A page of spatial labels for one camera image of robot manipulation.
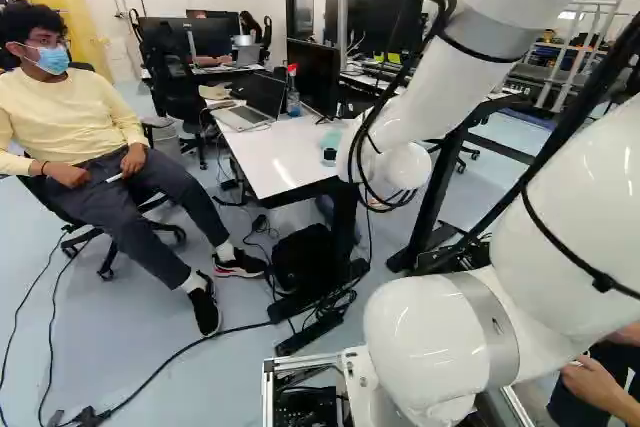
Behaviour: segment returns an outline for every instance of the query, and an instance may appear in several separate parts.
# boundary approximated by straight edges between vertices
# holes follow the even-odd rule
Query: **water bottle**
[[[289,89],[287,93],[287,113],[291,117],[299,117],[302,113],[300,108],[300,92],[296,89],[296,69],[297,64],[291,64],[287,70],[289,72]]]

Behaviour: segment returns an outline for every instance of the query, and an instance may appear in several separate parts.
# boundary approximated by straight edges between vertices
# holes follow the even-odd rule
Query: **eyeglasses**
[[[59,45],[62,45],[65,48],[69,48],[69,40],[65,38],[47,38],[40,37],[38,39],[27,39],[25,42],[29,47],[48,47],[55,48]]]

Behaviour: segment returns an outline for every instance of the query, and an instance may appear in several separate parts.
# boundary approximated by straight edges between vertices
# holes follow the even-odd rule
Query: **yellow cabinet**
[[[88,62],[96,72],[113,83],[104,51],[104,42],[98,37],[86,0],[28,0],[32,4],[45,4],[58,10],[69,29],[71,57],[75,62]]]

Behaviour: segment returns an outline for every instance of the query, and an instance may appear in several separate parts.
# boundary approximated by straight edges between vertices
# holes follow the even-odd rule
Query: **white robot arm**
[[[570,1],[459,0],[446,32],[486,56],[515,58]],[[434,39],[407,91],[369,131],[382,153],[365,144],[371,176],[403,189],[426,182],[426,154],[407,146],[455,128],[511,66]],[[503,215],[492,267],[396,280],[373,294],[364,319],[368,354],[383,397],[410,423],[454,425],[476,393],[552,372],[640,319],[640,301],[596,290],[539,225],[589,266],[640,290],[639,129],[635,97],[567,143],[528,185],[527,205],[519,197]],[[338,156],[345,180],[350,143],[345,136]],[[356,425],[382,427],[375,411]]]

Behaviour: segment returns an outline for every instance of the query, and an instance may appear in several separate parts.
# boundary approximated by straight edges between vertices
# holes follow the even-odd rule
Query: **laptop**
[[[234,82],[231,97],[244,100],[235,105],[212,111],[213,116],[237,132],[251,130],[278,120],[287,92],[287,84],[274,77],[252,74]]]
[[[260,49],[262,46],[260,44],[253,45],[241,45],[238,46],[238,59],[235,62],[232,62],[231,67],[241,68],[247,67],[249,65],[257,64],[260,60]]]

